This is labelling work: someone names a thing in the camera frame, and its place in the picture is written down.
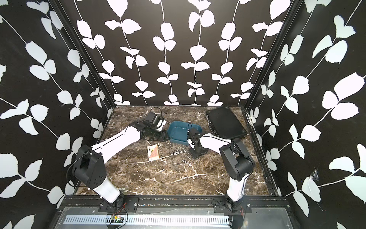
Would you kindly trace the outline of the teal plastic storage box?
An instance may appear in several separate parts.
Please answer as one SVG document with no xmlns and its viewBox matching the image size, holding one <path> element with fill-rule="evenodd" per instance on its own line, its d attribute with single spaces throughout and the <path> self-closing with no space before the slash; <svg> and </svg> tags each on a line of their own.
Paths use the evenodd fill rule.
<svg viewBox="0 0 366 229">
<path fill-rule="evenodd" d="M 191 128 L 197 129 L 200 133 L 203 132 L 203 129 L 199 125 L 181 121 L 173 121 L 168 128 L 168 135 L 170 137 L 169 139 L 170 142 L 188 146 L 189 144 L 187 142 L 188 137 L 187 132 Z"/>
</svg>

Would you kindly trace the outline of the playing card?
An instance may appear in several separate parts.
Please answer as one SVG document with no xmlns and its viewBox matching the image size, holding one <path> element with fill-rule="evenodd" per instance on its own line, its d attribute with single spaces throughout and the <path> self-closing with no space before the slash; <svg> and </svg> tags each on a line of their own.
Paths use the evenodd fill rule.
<svg viewBox="0 0 366 229">
<path fill-rule="evenodd" d="M 160 158 L 157 144 L 148 146 L 147 152 L 149 162 L 158 160 Z"/>
</svg>

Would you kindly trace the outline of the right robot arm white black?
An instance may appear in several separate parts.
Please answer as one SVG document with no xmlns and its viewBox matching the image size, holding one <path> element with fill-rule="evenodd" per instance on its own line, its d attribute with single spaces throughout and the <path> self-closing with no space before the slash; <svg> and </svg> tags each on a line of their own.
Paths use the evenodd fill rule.
<svg viewBox="0 0 366 229">
<path fill-rule="evenodd" d="M 246 181 L 255 167 L 255 162 L 241 139 L 223 139 L 211 133 L 201 134 L 192 128 L 187 131 L 187 142 L 193 158 L 205 155 L 209 150 L 220 154 L 230 176 L 226 194 L 232 202 L 240 201 L 245 195 Z"/>
</svg>

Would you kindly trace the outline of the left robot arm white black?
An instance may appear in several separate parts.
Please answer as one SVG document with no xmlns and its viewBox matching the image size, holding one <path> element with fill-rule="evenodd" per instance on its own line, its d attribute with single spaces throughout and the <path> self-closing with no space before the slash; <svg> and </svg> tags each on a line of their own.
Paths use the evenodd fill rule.
<svg viewBox="0 0 366 229">
<path fill-rule="evenodd" d="M 105 163 L 114 155 L 141 140 L 167 141 L 168 133 L 163 129 L 166 121 L 158 122 L 158 126 L 147 125 L 146 122 L 135 121 L 120 133 L 92 147 L 83 145 L 79 148 L 75 161 L 70 165 L 71 174 L 96 192 L 108 203 L 123 199 L 123 193 L 108 179 Z"/>
</svg>

